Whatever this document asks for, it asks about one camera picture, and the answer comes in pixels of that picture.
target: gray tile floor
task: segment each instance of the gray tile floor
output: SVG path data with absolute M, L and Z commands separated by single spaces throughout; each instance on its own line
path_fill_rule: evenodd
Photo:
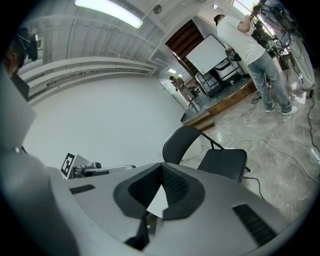
M 320 148 L 320 69 L 315 75 L 317 83 L 313 95 L 315 106 L 309 116 L 313 141 Z M 310 175 L 320 182 L 320 162 L 315 159 L 315 154 L 319 160 L 320 155 L 311 144 L 307 118 L 312 100 L 306 98 L 309 93 L 304 93 L 301 80 L 292 70 L 289 72 L 286 86 L 292 105 L 298 107 L 296 114 L 282 116 L 277 103 L 271 113 L 265 113 L 261 99 L 257 104 L 251 104 L 252 98 L 256 96 L 256 93 L 253 93 L 215 116 L 213 118 L 215 127 L 205 133 L 222 146 L 236 139 L 266 139 L 275 148 L 297 158 Z M 274 89 L 270 92 L 277 102 Z M 203 145 L 210 145 L 205 138 L 202 139 Z M 236 141 L 230 147 L 244 149 L 247 152 L 247 166 L 251 172 L 246 172 L 244 175 L 260 180 L 261 193 L 266 201 L 276 207 L 290 222 L 308 209 L 319 191 L 319 184 L 312 180 L 293 158 L 275 151 L 262 140 Z M 197 168 L 208 149 L 203 146 L 200 155 L 182 161 L 181 164 Z M 256 180 L 243 179 L 242 185 L 259 195 Z

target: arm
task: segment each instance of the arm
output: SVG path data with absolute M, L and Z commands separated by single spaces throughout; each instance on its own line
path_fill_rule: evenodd
M 252 20 L 252 17 L 250 15 L 246 15 L 244 17 L 244 21 L 240 22 L 238 25 L 238 30 L 240 30 L 243 33 L 247 33 L 249 32 L 250 28 L 251 28 L 251 23 L 250 21 Z

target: wooden platform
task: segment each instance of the wooden platform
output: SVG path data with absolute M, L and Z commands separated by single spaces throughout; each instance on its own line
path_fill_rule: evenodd
M 244 98 L 248 97 L 250 94 L 254 93 L 256 90 L 257 89 L 254 82 L 250 80 L 243 88 L 235 92 L 233 95 L 211 106 L 205 113 L 188 121 L 183 126 L 193 126 L 202 132 L 208 130 L 209 128 L 215 126 L 213 118 L 214 116 L 234 106 Z

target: man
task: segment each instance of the man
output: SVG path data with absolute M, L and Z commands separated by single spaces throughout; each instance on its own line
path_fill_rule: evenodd
M 261 0 L 258 5 L 253 7 L 253 12 L 256 15 L 260 15 L 261 18 L 272 27 L 274 33 L 281 42 L 281 45 L 285 46 L 286 44 L 289 44 L 295 63 L 303 77 L 302 89 L 313 90 L 316 83 L 315 73 L 304 44 L 295 30 L 288 31 L 281 24 L 271 8 L 282 11 L 291 23 L 295 23 L 295 20 L 290 16 L 289 12 L 287 12 L 284 5 L 278 0 Z
M 195 97 L 192 95 L 192 93 L 188 90 L 188 88 L 185 85 L 185 81 L 183 81 L 180 77 L 174 78 L 173 76 L 170 76 L 169 78 L 172 81 L 173 86 L 175 87 L 175 90 L 182 94 L 182 96 L 185 98 L 187 102 L 192 103 L 191 101 L 195 99 Z
M 37 36 L 30 35 L 27 28 L 20 28 L 2 59 L 4 69 L 10 78 L 24 65 L 27 56 L 32 61 L 38 58 Z
M 218 37 L 223 41 L 227 51 L 234 49 L 250 69 L 264 102 L 265 112 L 270 113 L 275 106 L 266 86 L 267 75 L 275 88 L 276 97 L 281 106 L 281 114 L 283 116 L 295 114 L 298 109 L 296 106 L 291 106 L 288 92 L 275 63 L 266 50 L 247 34 L 251 28 L 251 19 L 250 15 L 246 15 L 244 21 L 231 16 L 217 15 L 214 21 Z
M 12 77 L 24 65 L 30 51 L 30 34 L 27 28 L 20 28 L 11 41 L 3 57 L 3 65 L 9 77 Z

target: wall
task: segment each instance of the wall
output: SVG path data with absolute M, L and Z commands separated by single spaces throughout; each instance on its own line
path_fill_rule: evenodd
M 110 78 L 60 91 L 33 106 L 23 145 L 47 166 L 67 153 L 103 167 L 161 162 L 162 148 L 184 113 L 155 78 Z
M 167 92 L 176 100 L 176 102 L 180 105 L 180 107 L 186 111 L 188 109 L 189 102 L 186 101 L 185 97 L 182 96 L 181 92 L 171 83 L 169 79 L 159 79 L 159 82 L 163 85 L 163 87 L 167 90 Z

